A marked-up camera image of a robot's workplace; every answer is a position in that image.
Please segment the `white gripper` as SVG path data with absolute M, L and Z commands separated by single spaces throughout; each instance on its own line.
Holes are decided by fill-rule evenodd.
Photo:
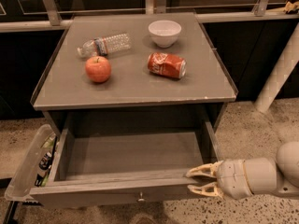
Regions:
M 186 176 L 217 177 L 218 183 L 211 182 L 204 186 L 188 185 L 187 188 L 194 194 L 219 198 L 223 198 L 225 194 L 235 200 L 252 196 L 245 174 L 244 160 L 206 163 L 190 169 Z

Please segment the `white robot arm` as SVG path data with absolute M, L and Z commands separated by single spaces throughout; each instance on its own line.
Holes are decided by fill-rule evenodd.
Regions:
M 298 48 L 299 25 L 292 32 L 255 102 L 258 111 L 266 111 L 273 103 L 299 61 Z M 189 191 L 202 196 L 228 196 L 240 200 L 253 195 L 269 194 L 296 199 L 299 196 L 299 143 L 282 145 L 275 158 L 217 161 L 194 167 L 186 176 L 207 176 L 214 179 L 212 183 L 201 187 L 188 186 Z

